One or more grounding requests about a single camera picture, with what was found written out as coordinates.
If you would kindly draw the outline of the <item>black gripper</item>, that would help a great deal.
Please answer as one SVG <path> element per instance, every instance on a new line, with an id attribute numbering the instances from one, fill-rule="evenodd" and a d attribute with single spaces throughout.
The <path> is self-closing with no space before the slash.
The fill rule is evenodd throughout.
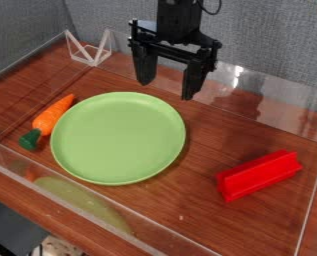
<path id="1" fill-rule="evenodd" d="M 156 19 L 132 19 L 128 46 L 135 76 L 145 86 L 155 78 L 157 58 L 187 65 L 183 71 L 181 99 L 191 100 L 200 91 L 205 75 L 213 70 L 221 43 L 200 31 L 201 13 L 219 13 L 204 8 L 203 0 L 157 0 Z"/>

